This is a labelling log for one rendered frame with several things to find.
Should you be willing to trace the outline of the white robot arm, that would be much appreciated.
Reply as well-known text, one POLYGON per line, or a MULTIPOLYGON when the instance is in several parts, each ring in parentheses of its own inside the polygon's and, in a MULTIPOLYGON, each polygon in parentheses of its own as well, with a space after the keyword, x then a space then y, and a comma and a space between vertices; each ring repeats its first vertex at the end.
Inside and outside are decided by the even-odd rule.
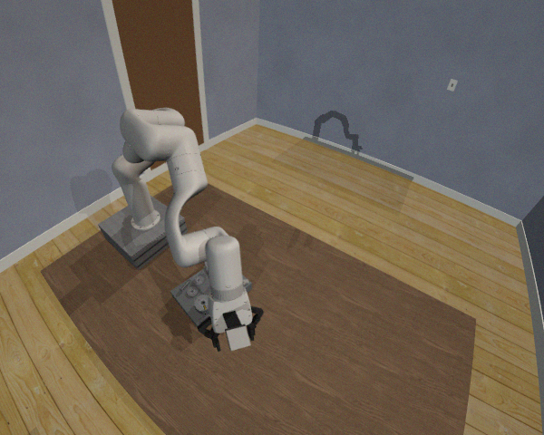
MULTIPOLYGON (((134 217, 132 227, 143 231, 160 222, 160 214, 154 210, 147 184, 140 179, 140 174, 155 161, 165 160, 173 196, 164 225, 175 262, 181 267, 190 267, 207 261, 212 296, 220 301, 240 297, 248 279, 242 280, 239 242, 221 227, 186 235, 180 233, 181 209, 208 185, 194 131, 185 127, 182 115, 171 108, 128 109, 121 116, 120 129, 125 139, 123 155, 112 163, 112 172, 134 217)), ((250 346, 246 325, 241 324, 236 311, 224 313, 223 317, 230 351, 250 346)))

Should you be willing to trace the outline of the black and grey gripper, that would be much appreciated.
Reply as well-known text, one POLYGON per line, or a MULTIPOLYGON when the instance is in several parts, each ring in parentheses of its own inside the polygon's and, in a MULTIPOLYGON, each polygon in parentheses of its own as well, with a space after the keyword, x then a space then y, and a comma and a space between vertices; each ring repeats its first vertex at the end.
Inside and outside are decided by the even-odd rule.
POLYGON ((248 336, 251 341, 254 341, 256 325, 260 321, 260 317, 264 313, 262 308, 254 306, 250 307, 250 302, 246 289, 240 297, 230 301, 220 301, 214 298, 210 292, 209 318, 207 318, 204 322, 198 325, 198 330, 200 333, 204 334, 205 337, 208 337, 209 339, 214 341, 213 346, 214 348, 217 347, 218 352, 220 352, 218 336, 220 333, 225 333, 225 329, 228 329, 223 314, 232 311, 236 311, 241 324, 245 324, 247 326, 248 336), (255 314, 253 318, 252 313, 255 314), (206 329, 211 324, 213 328, 211 328, 210 330, 206 329))

